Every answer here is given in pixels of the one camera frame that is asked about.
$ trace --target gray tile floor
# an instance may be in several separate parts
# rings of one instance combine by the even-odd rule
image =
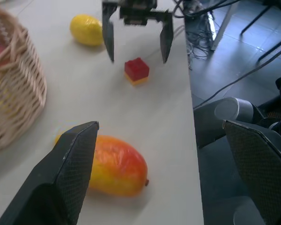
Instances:
[[[241,30],[264,8],[257,1],[242,0],[216,51],[207,60],[192,60],[190,77],[194,106],[253,69],[258,57],[281,40],[281,11],[277,8],[270,9],[240,36]],[[227,10],[228,7],[224,7],[214,11],[218,25],[221,25]],[[228,87],[213,100],[233,96],[256,105],[262,104],[278,94],[274,82],[278,77],[281,77],[281,56],[260,71]]]
[[[281,11],[277,8],[270,9],[242,37],[240,36],[241,30],[264,8],[260,2],[242,0],[216,51],[210,54],[207,60],[192,60],[190,78],[193,106],[255,68],[258,57],[281,40]],[[225,7],[214,11],[218,25],[221,25],[227,10]],[[281,56],[228,87],[213,101],[231,96],[260,105],[278,95],[275,80],[279,77]],[[225,137],[198,150],[198,159],[203,205],[220,199],[247,195]]]

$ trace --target yellow lemon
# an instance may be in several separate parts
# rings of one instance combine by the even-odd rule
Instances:
[[[73,37],[81,44],[97,46],[102,44],[102,24],[96,18],[80,14],[75,16],[70,24]]]

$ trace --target robotic arm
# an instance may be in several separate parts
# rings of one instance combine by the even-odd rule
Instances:
[[[157,0],[103,0],[102,29],[103,39],[112,62],[114,62],[114,37],[111,15],[120,7],[119,17],[125,25],[146,26],[148,20],[163,23],[160,33],[160,48],[163,63],[166,63],[174,38],[172,13],[156,11]]]
[[[194,110],[196,142],[202,148],[226,135],[222,128],[224,120],[236,120],[250,124],[258,124],[267,117],[263,111],[281,109],[281,78],[276,82],[280,95],[260,106],[235,97],[227,97]],[[269,127],[281,135],[281,120]]]
[[[31,171],[0,225],[76,225],[89,186],[98,122],[66,131]]]

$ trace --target red and yellow mango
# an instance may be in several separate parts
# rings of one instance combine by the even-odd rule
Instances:
[[[147,164],[131,145],[99,135],[89,187],[117,196],[135,196],[148,184]]]

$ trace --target red cube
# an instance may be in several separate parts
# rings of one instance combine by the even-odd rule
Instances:
[[[148,76],[149,67],[141,58],[125,62],[125,77],[133,86],[146,82]]]

